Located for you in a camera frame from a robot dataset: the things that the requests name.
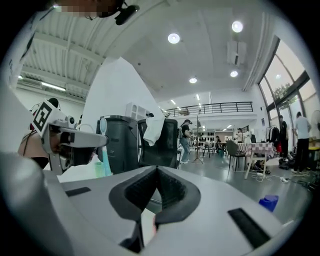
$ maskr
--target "black pants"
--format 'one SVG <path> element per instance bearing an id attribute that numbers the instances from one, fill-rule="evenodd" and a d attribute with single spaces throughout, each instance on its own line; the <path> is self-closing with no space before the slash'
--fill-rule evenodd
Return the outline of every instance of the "black pants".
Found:
<path id="1" fill-rule="evenodd" d="M 288 139 L 281 139 L 281 149 L 282 149 L 282 157 L 287 158 L 288 156 Z"/>
<path id="2" fill-rule="evenodd" d="M 295 171 L 299 169 L 299 171 L 302 172 L 305 169 L 308 161 L 308 153 L 309 153 L 309 139 L 308 138 L 298 139 L 296 157 L 295 157 L 295 163 L 294 163 Z"/>

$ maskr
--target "table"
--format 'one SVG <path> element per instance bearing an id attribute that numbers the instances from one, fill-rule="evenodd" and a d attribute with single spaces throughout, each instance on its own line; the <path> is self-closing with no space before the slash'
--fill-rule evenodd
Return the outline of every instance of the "table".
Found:
<path id="1" fill-rule="evenodd" d="M 274 156 L 274 146 L 272 143 L 238 143 L 238 149 L 242 152 L 246 152 L 245 155 L 249 157 L 249 165 L 246 170 L 245 179 L 248 178 L 248 174 L 253 161 L 264 160 L 263 175 L 266 174 L 266 162 L 267 155 Z M 255 154 L 264 154 L 264 157 L 254 157 Z"/>

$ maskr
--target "gray floor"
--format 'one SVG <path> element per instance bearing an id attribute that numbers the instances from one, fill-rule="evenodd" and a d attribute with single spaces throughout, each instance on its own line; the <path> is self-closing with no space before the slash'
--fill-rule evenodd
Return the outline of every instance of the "gray floor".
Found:
<path id="1" fill-rule="evenodd" d="M 228 183 L 257 202 L 264 198 L 265 195 L 278 195 L 279 201 L 273 214 L 283 224 L 302 217 L 312 199 L 312 194 L 305 187 L 294 182 L 281 183 L 278 177 L 271 177 L 271 181 L 257 182 L 256 179 L 252 178 L 253 174 L 249 174 L 248 179 L 244 179 L 244 172 L 233 172 L 232 168 L 230 168 L 229 172 L 229 158 L 225 156 L 221 158 L 218 154 L 214 154 L 211 158 L 208 156 L 200 157 L 203 160 L 203 164 L 198 160 L 193 163 L 195 157 L 196 153 L 191 152 L 189 163 L 181 164 L 180 169 Z M 289 170 L 283 170 L 277 166 L 271 166 L 269 169 L 271 171 L 270 175 L 285 178 L 292 177 L 292 173 Z M 237 171 L 243 170 L 244 162 L 241 160 L 240 168 L 237 168 Z M 302 178 L 293 178 L 293 181 L 298 180 L 302 180 Z"/>

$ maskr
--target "man in white shirt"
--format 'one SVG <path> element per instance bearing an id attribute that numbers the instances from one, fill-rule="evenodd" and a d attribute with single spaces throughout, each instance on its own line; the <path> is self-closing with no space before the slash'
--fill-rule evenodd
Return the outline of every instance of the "man in white shirt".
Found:
<path id="1" fill-rule="evenodd" d="M 309 152 L 309 132 L 311 130 L 311 125 L 308 120 L 301 115 L 301 112 L 296 114 L 296 120 L 294 122 L 293 132 L 298 138 L 296 157 L 294 169 L 291 170 L 294 174 L 298 172 L 301 173 L 308 161 Z"/>

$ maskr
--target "gray trash bin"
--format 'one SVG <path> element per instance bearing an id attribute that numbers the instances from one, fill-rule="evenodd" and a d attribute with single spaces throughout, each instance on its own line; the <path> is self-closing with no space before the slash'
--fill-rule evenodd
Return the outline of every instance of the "gray trash bin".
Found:
<path id="1" fill-rule="evenodd" d="M 106 119 L 106 135 L 109 144 L 106 146 L 110 169 L 113 174 L 120 174 L 138 168 L 138 122 L 128 116 L 111 115 Z M 101 134 L 100 120 L 96 132 Z M 100 161 L 103 161 L 102 149 L 97 150 Z"/>

